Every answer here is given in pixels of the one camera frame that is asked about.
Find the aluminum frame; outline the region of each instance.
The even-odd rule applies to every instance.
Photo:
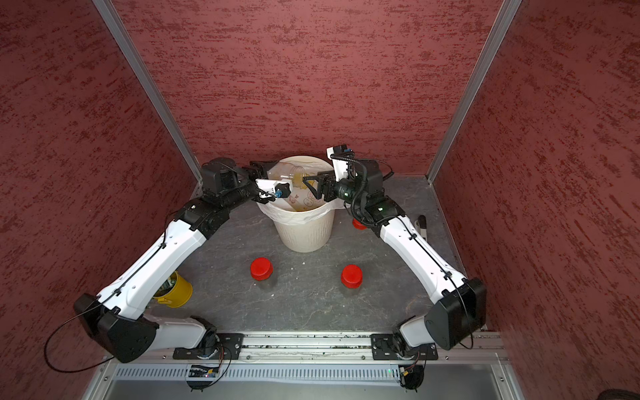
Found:
[[[264,365],[267,368],[282,365],[283,368],[289,369],[304,365],[314,367],[343,365],[363,369],[388,366],[395,371],[400,365],[412,363],[410,360],[373,360],[369,336],[379,332],[245,331],[240,333],[245,335],[242,350],[239,359],[231,362],[233,368],[240,370],[243,367],[248,369],[256,365]],[[496,386],[503,400],[524,400],[500,333],[475,332],[474,342],[475,346],[472,350],[467,350],[460,345],[448,351],[438,348],[439,359],[427,361],[427,364],[491,365]],[[172,354],[173,351],[170,349],[150,351],[126,365],[141,367],[170,365],[186,369],[190,364],[201,364],[201,362],[174,360]],[[102,365],[96,371],[93,385],[89,386],[83,400],[103,400],[111,382],[118,380],[116,371],[119,365],[120,362],[117,360],[111,360]],[[344,379],[336,379],[336,382],[344,383]]]
[[[460,127],[467,116],[467,112],[469,111],[469,108],[471,107],[471,104],[484,81],[487,71],[489,71],[489,67],[493,62],[496,53],[498,53],[500,44],[511,25],[513,17],[518,11],[520,3],[521,0],[504,0],[502,6],[500,6],[498,15],[495,18],[491,31],[489,32],[483,49],[480,52],[480,56],[478,57],[476,66],[469,77],[467,87],[460,98],[456,111],[453,113],[451,124],[449,124],[449,128],[445,132],[440,147],[436,152],[436,156],[433,158],[433,161],[429,166],[429,170],[427,171],[426,177],[430,184],[433,184],[435,181],[436,175],[438,175],[438,172],[442,167],[442,163],[447,157],[447,153],[449,152],[449,149],[451,149],[451,145],[458,135],[458,131],[460,130]]]
[[[92,0],[95,7],[98,9],[100,16],[104,20],[104,23],[109,28],[111,35],[115,39],[118,44],[122,54],[124,54],[125,58],[129,62],[131,69],[138,77],[140,84],[143,89],[147,93],[149,100],[156,108],[160,119],[163,121],[164,126],[167,128],[175,145],[178,147],[178,150],[182,154],[184,160],[187,162],[189,169],[196,177],[198,183],[202,183],[202,174],[200,173],[200,164],[196,159],[193,151],[191,151],[191,147],[189,147],[189,143],[187,143],[184,135],[182,135],[182,131],[178,126],[178,123],[174,119],[171,114],[171,110],[169,109],[169,105],[164,101],[164,97],[160,92],[160,89],[157,87],[153,78],[149,74],[147,67],[145,66],[145,62],[142,60],[140,53],[136,49],[136,46],[133,44],[131,37],[129,36],[118,12],[111,0]]]
[[[461,271],[465,276],[467,275],[467,269],[465,268],[464,263],[462,263],[462,258],[460,257],[460,253],[458,252],[458,247],[456,246],[456,241],[453,239],[453,235],[451,234],[451,229],[449,229],[449,223],[447,222],[447,217],[445,217],[444,212],[442,212],[442,205],[440,204],[440,199],[438,198],[438,193],[436,192],[436,189],[433,187],[433,185],[429,182],[427,182],[427,184],[429,185],[429,190],[431,192],[431,194],[433,195],[433,198],[436,201],[436,206],[438,207],[438,212],[440,213],[440,216],[442,217],[444,223],[444,232],[445,235],[447,236],[447,240],[449,242],[449,246],[451,247],[451,252],[453,252],[453,257],[456,259],[456,262],[458,263],[458,267],[460,267]]]

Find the yellow container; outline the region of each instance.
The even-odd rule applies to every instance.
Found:
[[[175,280],[175,285],[173,285],[168,293],[162,296],[158,296],[159,292],[156,292],[154,299],[157,299],[158,303],[166,304],[171,308],[182,307],[191,298],[191,295],[193,294],[193,286],[182,278],[178,274],[178,271],[174,271],[171,274],[170,279]]]

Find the red bottle cap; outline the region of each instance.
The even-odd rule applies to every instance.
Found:
[[[362,285],[362,270],[357,265],[347,265],[342,270],[340,280],[349,289],[357,289]]]
[[[365,229],[367,228],[367,227],[366,227],[366,226],[364,226],[363,224],[361,224],[361,223],[357,222],[357,220],[356,220],[355,218],[353,218],[353,221],[352,221],[351,223],[353,224],[353,226],[354,226],[356,229],[365,230]]]
[[[265,280],[271,276],[273,264],[264,257],[253,260],[251,263],[251,276],[255,280]]]

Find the black cable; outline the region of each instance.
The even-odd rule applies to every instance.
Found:
[[[387,180],[389,178],[391,178],[391,176],[393,176],[394,174],[394,169],[391,168],[391,166],[389,164],[387,164],[386,162],[382,161],[382,160],[376,160],[375,158],[358,158],[360,161],[376,161],[377,163],[383,163],[384,165],[387,166],[387,168],[389,168],[389,173],[386,174],[385,176],[382,177],[382,180]]]
[[[173,212],[170,212],[169,214],[167,214],[164,217],[164,236],[162,239],[162,243],[160,244],[160,246],[158,246],[158,249],[156,249],[156,251],[151,255],[151,257],[147,258],[147,260],[138,268],[136,269],[136,271],[134,271],[133,274],[131,274],[124,282],[122,282],[122,284],[120,286],[118,286],[118,288],[116,290],[114,290],[111,295],[109,295],[109,297],[107,297],[106,300],[104,300],[102,303],[96,305],[95,307],[89,308],[88,310],[82,311],[80,314],[76,314],[73,317],[67,319],[65,322],[63,322],[59,327],[57,327],[53,332],[51,332],[51,334],[49,335],[49,337],[47,338],[47,340],[44,342],[44,347],[43,347],[43,352],[44,352],[44,362],[47,364],[47,366],[49,368],[51,368],[52,370],[56,371],[56,372],[60,372],[62,374],[75,374],[77,372],[83,372],[83,371],[87,371],[88,369],[91,368],[96,368],[98,365],[102,365],[106,362],[111,361],[112,359],[114,359],[115,357],[110,357],[107,358],[105,361],[99,362],[97,364],[91,365],[89,367],[85,367],[82,369],[59,369],[53,366],[53,364],[51,363],[51,361],[49,360],[49,354],[47,352],[48,348],[49,348],[49,342],[51,341],[51,339],[53,339],[54,335],[62,329],[63,326],[65,326],[66,324],[68,324],[69,322],[73,321],[74,319],[81,317],[85,314],[87,314],[88,312],[91,312],[93,310],[95,310],[96,308],[100,307],[101,305],[105,304],[107,301],[109,301],[113,296],[115,296],[116,294],[120,294],[120,289],[122,289],[124,287],[124,285],[139,271],[142,269],[142,267],[144,267],[145,265],[147,265],[147,263],[154,258],[154,256],[163,248],[166,247],[166,230],[168,228],[167,225],[167,218],[169,218],[170,215],[175,214],[176,212],[178,212],[180,210],[176,210]]]
[[[402,225],[404,226],[404,229],[406,229],[407,233],[411,232],[409,230],[409,228],[406,227],[406,225],[404,224],[404,221],[400,218],[400,217],[395,217],[398,219],[398,221],[400,221],[402,223]],[[424,251],[430,258],[431,260],[433,260],[433,262],[435,262],[435,264],[440,268],[440,270],[445,273],[445,279],[448,279],[451,281],[451,284],[453,285],[453,287],[456,288],[456,292],[458,293],[458,297],[460,298],[460,302],[462,303],[462,308],[464,308],[465,310],[465,317],[467,317],[467,324],[469,327],[469,335],[471,336],[471,347],[467,347],[465,346],[462,342],[460,342],[460,346],[464,347],[465,349],[473,349],[474,348],[474,333],[471,330],[471,318],[469,318],[469,313],[467,312],[467,306],[465,304],[465,300],[462,298],[462,294],[460,294],[460,291],[458,290],[458,286],[456,286],[455,282],[453,282],[453,279],[450,276],[446,275],[446,271],[444,270],[444,268],[438,263],[438,261],[436,259],[433,258],[433,256],[431,256],[431,254],[429,254],[429,252],[427,251],[427,249],[424,248],[424,246],[422,246],[420,244],[420,242],[415,241],[418,246],[420,246],[420,248],[422,248],[422,251]]]
[[[368,221],[361,220],[356,215],[356,201],[358,201],[358,199],[360,198],[360,195],[364,191],[364,186],[366,185],[366,182],[367,182],[367,167],[366,167],[366,165],[364,165],[363,163],[361,163],[357,159],[348,158],[348,157],[342,157],[342,156],[336,156],[335,154],[332,154],[330,156],[330,158],[334,159],[334,160],[345,161],[347,163],[357,164],[357,165],[360,165],[362,167],[362,176],[361,176],[361,180],[360,180],[360,185],[358,187],[358,190],[356,190],[355,195],[353,195],[353,201],[351,202],[351,216],[354,217],[357,222],[361,223],[362,225],[364,225],[366,227],[371,228],[371,227],[376,226],[375,223],[371,223],[371,222],[368,222]]]
[[[405,368],[405,371],[408,371],[410,369],[413,369],[413,367],[415,367],[415,365],[418,363],[418,360],[420,359],[420,347],[418,347],[418,354],[415,355],[415,361],[413,362],[413,364],[411,364],[409,367]]]
[[[221,348],[223,348],[223,349],[227,349],[227,351],[229,352],[229,364],[227,364],[227,369],[225,369],[225,372],[223,372],[222,374],[220,374],[220,376],[218,376],[218,379],[216,379],[215,381],[213,381],[212,383],[208,384],[207,386],[205,386],[204,388],[202,388],[202,389],[200,389],[200,390],[204,390],[204,389],[206,389],[206,388],[208,388],[208,387],[212,387],[213,385],[215,385],[215,384],[216,384],[220,379],[222,379],[222,377],[227,373],[227,371],[229,370],[229,367],[231,367],[231,358],[233,358],[233,357],[232,357],[232,355],[231,355],[231,350],[229,350],[229,349],[228,349],[227,347],[225,347],[225,346],[220,346],[220,347],[221,347]],[[224,354],[224,351],[223,351],[223,352],[222,352],[222,358],[223,358],[223,360],[224,360],[224,357],[225,357],[225,354]]]
[[[245,174],[245,173],[244,173],[244,171],[242,171],[242,172],[238,171],[238,170],[242,170],[242,168],[238,168],[238,170],[236,170],[235,168],[231,168],[229,165],[226,165],[225,163],[221,163],[220,161],[211,160],[211,161],[209,161],[209,162],[210,162],[210,163],[220,164],[220,165],[222,165],[222,166],[224,166],[224,167],[227,167],[228,169],[230,169],[230,170],[232,170],[232,171],[235,171],[236,173],[239,173],[239,174],[240,174],[240,175],[242,175],[243,177],[245,177],[245,178],[247,178],[247,179],[251,180],[251,178],[249,178],[249,175]],[[261,188],[259,188],[259,187],[258,187],[258,184],[255,184],[255,188],[256,188],[256,189],[258,189],[258,191],[259,191],[260,193],[262,193],[263,195],[267,195],[267,196],[269,196],[269,197],[274,197],[274,198],[276,198],[276,197],[275,197],[274,195],[272,195],[271,193],[269,193],[269,192],[267,192],[267,191],[264,191],[264,190],[262,190]]]
[[[597,400],[640,400],[640,394],[623,389],[603,390]]]

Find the gray tabletop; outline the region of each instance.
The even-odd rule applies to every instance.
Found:
[[[415,221],[428,222],[430,245],[456,266],[432,190],[422,177],[392,177],[386,194]],[[263,291],[250,264],[266,257],[277,270],[277,285]],[[348,264],[363,271],[355,296],[343,294],[340,272]],[[423,314],[429,298],[400,256],[371,230],[357,230],[345,210],[336,210],[332,236],[321,249],[296,253],[282,244],[273,222],[253,202],[234,210],[210,240],[191,254],[178,272],[193,285],[181,308],[151,304],[151,314],[200,316],[218,329],[373,330]]]

